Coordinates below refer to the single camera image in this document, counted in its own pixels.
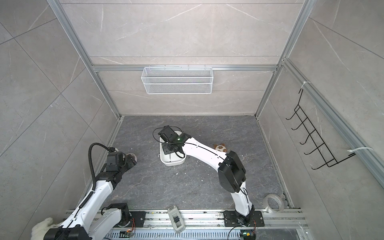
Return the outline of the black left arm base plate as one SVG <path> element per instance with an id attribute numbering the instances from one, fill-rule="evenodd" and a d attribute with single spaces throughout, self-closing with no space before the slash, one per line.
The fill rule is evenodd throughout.
<path id="1" fill-rule="evenodd" d="M 129 214 L 122 213 L 121 221 L 115 225 L 116 228 L 142 228 L 146 219 L 145 211 L 133 211 Z"/>

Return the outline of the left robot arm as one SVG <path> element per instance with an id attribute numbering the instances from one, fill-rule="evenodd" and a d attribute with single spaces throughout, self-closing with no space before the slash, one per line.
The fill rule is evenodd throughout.
<path id="1" fill-rule="evenodd" d="M 107 167 L 96 176 L 89 194 L 74 212 L 58 227 L 49 229 L 44 240 L 102 240 L 116 225 L 126 227 L 132 220 L 128 204 L 110 204 L 103 215 L 93 223 L 102 204 L 116 188 L 122 176 L 137 164 L 135 154 L 113 152 L 108 154 Z"/>

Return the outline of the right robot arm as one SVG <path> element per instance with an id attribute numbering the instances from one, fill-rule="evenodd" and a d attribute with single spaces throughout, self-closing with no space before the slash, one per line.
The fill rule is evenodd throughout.
<path id="1" fill-rule="evenodd" d="M 156 128 L 160 143 L 161 162 L 168 166 L 178 166 L 188 156 L 196 158 L 212 167 L 219 177 L 220 185 L 231 193 L 235 204 L 237 224 L 247 225 L 255 211 L 246 188 L 246 169 L 234 151 L 222 152 L 210 148 L 182 130 L 173 130 L 173 126 Z"/>

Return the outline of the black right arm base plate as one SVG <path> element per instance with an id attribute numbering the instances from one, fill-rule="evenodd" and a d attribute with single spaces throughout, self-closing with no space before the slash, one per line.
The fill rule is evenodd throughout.
<path id="1" fill-rule="evenodd" d="M 251 209 L 251 212 L 245 217 L 236 211 L 224 211 L 224 221 L 226 227 L 264 227 L 264 217 L 261 211 Z"/>

